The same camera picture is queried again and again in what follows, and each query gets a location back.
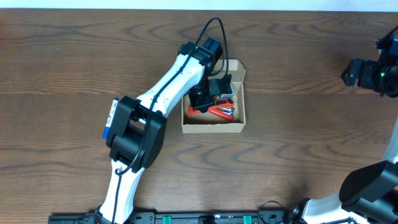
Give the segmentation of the orange utility knife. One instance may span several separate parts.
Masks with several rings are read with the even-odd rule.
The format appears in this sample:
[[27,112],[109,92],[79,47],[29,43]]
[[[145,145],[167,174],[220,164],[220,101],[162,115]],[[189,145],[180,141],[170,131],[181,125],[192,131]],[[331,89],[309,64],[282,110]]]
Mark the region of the orange utility knife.
[[216,100],[215,104],[208,109],[212,108],[234,108],[234,103],[230,99],[220,99]]

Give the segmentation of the cardboard box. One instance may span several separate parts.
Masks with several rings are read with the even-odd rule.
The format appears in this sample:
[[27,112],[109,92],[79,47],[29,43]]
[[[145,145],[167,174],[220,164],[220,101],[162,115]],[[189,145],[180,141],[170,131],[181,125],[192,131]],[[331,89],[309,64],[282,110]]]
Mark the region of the cardboard box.
[[246,114],[244,106],[243,81],[246,70],[242,63],[237,59],[229,59],[229,70],[231,74],[231,87],[234,96],[231,100],[234,103],[233,119],[228,121],[217,115],[207,113],[198,113],[190,115],[188,107],[190,100],[185,95],[181,100],[182,105],[182,132],[184,134],[196,133],[240,133],[246,125]]

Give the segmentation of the blue whiteboard marker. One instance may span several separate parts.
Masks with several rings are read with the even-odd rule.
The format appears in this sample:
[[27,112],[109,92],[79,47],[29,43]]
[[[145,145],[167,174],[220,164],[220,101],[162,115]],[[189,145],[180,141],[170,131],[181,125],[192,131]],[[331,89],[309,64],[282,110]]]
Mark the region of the blue whiteboard marker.
[[109,111],[109,114],[108,114],[108,118],[107,118],[107,121],[106,121],[106,124],[105,124],[105,127],[104,127],[102,139],[107,139],[107,137],[108,137],[108,134],[109,134],[110,129],[111,129],[111,124],[113,122],[114,115],[115,115],[118,103],[119,103],[119,99],[118,98],[114,98],[112,100],[111,108],[110,108],[110,111]]

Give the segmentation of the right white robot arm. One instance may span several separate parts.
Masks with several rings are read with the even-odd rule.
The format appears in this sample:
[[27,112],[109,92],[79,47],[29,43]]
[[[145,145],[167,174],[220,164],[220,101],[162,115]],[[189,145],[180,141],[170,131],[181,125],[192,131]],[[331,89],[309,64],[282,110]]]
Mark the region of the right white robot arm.
[[[397,97],[396,63],[352,59],[341,78],[347,86]],[[397,223],[397,131],[380,162],[352,171],[337,194],[296,206],[291,219],[292,223]]]

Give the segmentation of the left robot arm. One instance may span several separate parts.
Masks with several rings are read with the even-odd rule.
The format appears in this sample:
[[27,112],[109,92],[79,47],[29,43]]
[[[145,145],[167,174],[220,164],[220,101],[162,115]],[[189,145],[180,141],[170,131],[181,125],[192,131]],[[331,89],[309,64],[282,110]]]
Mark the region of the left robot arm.
[[159,155],[167,117],[178,101],[189,97],[193,110],[206,113],[232,93],[228,46],[211,37],[203,45],[180,46],[170,70],[136,99],[115,99],[104,130],[112,174],[106,199],[95,211],[95,223],[124,223],[144,171]]

